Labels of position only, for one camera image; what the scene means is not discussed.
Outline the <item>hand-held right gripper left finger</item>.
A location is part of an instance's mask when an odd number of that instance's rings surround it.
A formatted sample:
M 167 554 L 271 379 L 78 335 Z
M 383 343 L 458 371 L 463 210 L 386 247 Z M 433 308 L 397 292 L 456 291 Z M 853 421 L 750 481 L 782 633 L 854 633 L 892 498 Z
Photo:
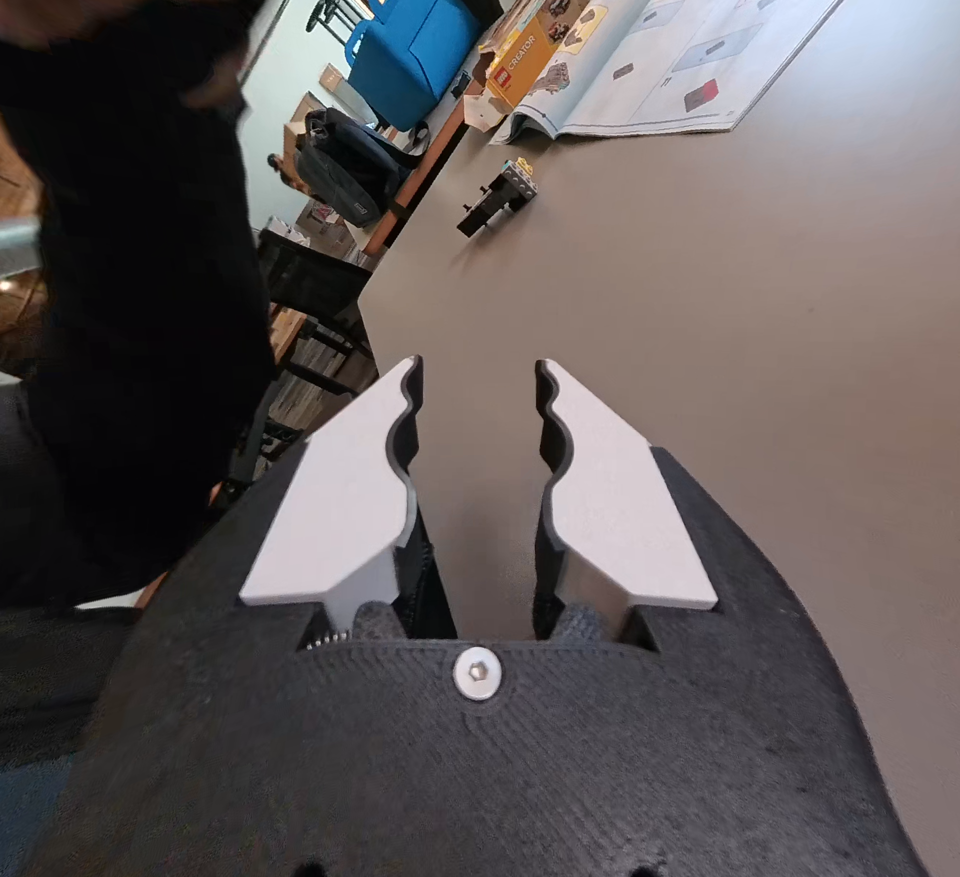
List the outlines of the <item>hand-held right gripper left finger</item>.
M 330 631 L 357 610 L 416 588 L 421 356 L 402 359 L 305 442 L 305 451 L 242 585 L 247 607 L 321 606 Z

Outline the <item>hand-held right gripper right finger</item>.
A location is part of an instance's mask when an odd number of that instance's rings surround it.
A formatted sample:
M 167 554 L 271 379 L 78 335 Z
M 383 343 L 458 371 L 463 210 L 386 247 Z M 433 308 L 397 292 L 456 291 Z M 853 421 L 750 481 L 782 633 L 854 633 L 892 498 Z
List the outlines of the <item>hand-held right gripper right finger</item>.
M 719 597 L 648 439 L 554 359 L 535 363 L 550 474 L 534 539 L 534 636 L 585 606 L 632 638 L 637 607 L 714 611 Z

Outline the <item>grey desk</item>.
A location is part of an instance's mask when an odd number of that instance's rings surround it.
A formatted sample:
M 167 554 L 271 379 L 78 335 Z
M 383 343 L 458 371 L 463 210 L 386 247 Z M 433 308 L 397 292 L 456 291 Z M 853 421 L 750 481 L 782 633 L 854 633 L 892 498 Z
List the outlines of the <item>grey desk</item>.
M 800 597 L 901 819 L 958 875 L 959 0 L 844 0 L 738 127 L 470 130 L 362 295 L 424 359 L 414 484 L 461 636 L 530 632 L 553 359 Z M 457 230 L 509 160 L 536 197 Z

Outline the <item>black chair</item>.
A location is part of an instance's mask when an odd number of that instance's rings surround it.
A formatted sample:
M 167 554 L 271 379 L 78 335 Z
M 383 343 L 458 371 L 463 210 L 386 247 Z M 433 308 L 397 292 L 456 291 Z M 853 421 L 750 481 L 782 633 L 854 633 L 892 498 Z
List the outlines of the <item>black chair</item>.
M 270 302 L 306 317 L 297 337 L 346 358 L 358 352 L 373 360 L 358 310 L 359 297 L 373 273 L 268 228 L 258 238 L 259 264 Z

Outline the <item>person's torso in black shirt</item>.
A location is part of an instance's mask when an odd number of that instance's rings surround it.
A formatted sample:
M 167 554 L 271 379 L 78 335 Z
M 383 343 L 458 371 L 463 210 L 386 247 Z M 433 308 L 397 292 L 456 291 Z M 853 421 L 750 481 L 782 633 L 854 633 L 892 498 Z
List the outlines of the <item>person's torso in black shirt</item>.
M 2 607 L 137 591 L 202 533 L 275 374 L 234 75 L 265 0 L 152 0 L 43 50 L 2 42 L 2 121 L 39 179 L 47 302 L 2 388 Z

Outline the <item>black backpack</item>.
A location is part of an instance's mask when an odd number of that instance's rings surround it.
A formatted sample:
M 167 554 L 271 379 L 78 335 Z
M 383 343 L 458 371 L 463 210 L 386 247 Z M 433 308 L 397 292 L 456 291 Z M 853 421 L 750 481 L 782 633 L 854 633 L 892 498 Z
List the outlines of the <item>black backpack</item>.
M 347 223 L 365 227 L 391 211 L 407 217 L 396 197 L 422 163 L 431 143 L 425 121 L 414 126 L 413 149 L 401 149 L 336 108 L 305 116 L 295 145 L 294 168 L 313 199 Z

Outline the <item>small black brick model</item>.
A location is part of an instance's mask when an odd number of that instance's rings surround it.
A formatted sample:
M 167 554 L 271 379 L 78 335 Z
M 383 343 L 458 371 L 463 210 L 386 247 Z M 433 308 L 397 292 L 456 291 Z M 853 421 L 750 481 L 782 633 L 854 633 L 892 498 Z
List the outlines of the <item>small black brick model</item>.
M 465 214 L 457 230 L 470 239 L 504 212 L 516 213 L 538 194 L 534 168 L 524 157 L 504 163 L 498 175 L 486 187 L 472 206 L 464 206 Z

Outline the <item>wooden edged table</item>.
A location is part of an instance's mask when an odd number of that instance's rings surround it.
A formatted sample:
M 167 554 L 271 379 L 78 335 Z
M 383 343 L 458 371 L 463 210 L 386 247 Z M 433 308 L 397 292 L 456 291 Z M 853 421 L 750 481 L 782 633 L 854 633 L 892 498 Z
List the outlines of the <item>wooden edged table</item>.
M 392 246 L 462 141 L 469 129 L 464 116 L 467 94 L 482 91 L 493 58 L 492 52 L 472 51 L 467 56 L 460 71 L 462 77 L 451 85 L 426 117 L 430 130 L 429 145 L 393 199 L 395 207 L 385 212 L 376 223 L 363 229 L 351 229 L 355 246 L 367 257 L 377 257 Z

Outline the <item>open instruction booklet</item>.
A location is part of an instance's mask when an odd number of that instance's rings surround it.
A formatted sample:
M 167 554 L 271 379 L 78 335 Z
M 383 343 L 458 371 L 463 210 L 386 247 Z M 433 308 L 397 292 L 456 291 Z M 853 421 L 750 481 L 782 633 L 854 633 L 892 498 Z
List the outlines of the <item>open instruction booklet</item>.
M 843 0 L 591 0 L 490 139 L 734 129 Z

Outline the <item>black bar stool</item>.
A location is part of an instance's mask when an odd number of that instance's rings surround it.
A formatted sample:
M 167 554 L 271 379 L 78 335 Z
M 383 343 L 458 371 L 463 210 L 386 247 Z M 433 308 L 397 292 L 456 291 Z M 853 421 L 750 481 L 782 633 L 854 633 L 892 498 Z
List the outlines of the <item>black bar stool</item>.
M 317 1 L 307 19 L 305 32 L 320 29 L 345 48 L 357 24 L 348 10 L 338 0 Z

